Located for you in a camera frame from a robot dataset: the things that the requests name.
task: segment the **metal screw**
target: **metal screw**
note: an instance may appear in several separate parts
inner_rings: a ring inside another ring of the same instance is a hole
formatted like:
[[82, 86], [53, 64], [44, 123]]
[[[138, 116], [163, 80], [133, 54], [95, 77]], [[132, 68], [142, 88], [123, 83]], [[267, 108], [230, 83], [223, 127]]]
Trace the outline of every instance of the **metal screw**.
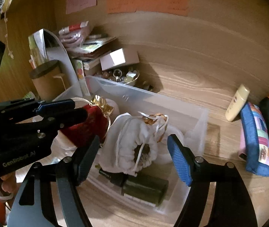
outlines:
[[65, 158], [63, 159], [63, 161], [64, 161], [65, 163], [69, 163], [69, 162], [71, 162], [71, 157], [70, 157], [70, 156], [67, 156], [67, 157], [65, 157]]
[[196, 161], [197, 163], [203, 163], [204, 158], [201, 157], [201, 156], [197, 156], [197, 157], [195, 157], [195, 161]]
[[227, 162], [227, 167], [234, 168], [234, 164], [232, 162]]
[[38, 138], [44, 138], [46, 136], [45, 133], [41, 132], [41, 133], [38, 133]]

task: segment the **clear plastic bin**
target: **clear plastic bin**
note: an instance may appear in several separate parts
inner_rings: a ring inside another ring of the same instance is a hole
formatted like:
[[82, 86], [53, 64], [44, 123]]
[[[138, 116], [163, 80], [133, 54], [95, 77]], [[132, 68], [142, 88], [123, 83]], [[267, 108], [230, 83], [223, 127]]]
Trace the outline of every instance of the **clear plastic bin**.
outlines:
[[[195, 156], [202, 156], [205, 146], [205, 136], [208, 121], [208, 109], [176, 100], [174, 98], [152, 93], [135, 87], [112, 82], [105, 79], [87, 76], [86, 83], [91, 95], [99, 95], [114, 100], [120, 109], [120, 113], [130, 113], [138, 116], [138, 111], [145, 114], [163, 113], [169, 116], [169, 124], [177, 127], [184, 135], [184, 146], [189, 147]], [[81, 80], [71, 86], [55, 100], [72, 97], [83, 97], [87, 89], [85, 81]], [[186, 201], [189, 187], [180, 181], [173, 163], [165, 165], [152, 164], [143, 169], [145, 174], [167, 179], [169, 187], [163, 203], [158, 207], [152, 207], [144, 203], [136, 202], [121, 195], [121, 188], [111, 184], [105, 177], [99, 174], [98, 169], [92, 166], [87, 178], [98, 189], [136, 211], [147, 215], [160, 213], [166, 215], [170, 223], [174, 223]]]

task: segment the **bottle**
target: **bottle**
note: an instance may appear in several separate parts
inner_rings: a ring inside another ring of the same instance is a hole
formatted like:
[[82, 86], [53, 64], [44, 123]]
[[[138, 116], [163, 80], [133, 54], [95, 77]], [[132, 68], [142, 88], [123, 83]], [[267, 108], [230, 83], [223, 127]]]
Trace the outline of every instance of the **bottle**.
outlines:
[[30, 35], [28, 37], [28, 43], [29, 43], [29, 49], [30, 49], [30, 58], [32, 59], [33, 64], [36, 67], [42, 65], [45, 62], [45, 59], [41, 55], [33, 35]]
[[238, 88], [229, 107], [226, 110], [225, 116], [229, 122], [232, 122], [235, 117], [240, 113], [241, 109], [245, 105], [250, 90], [246, 88], [243, 84]]
[[99, 173], [111, 183], [122, 188], [122, 195], [150, 206], [162, 203], [168, 189], [168, 180], [138, 173], [136, 177], [124, 173], [109, 173], [103, 169]]

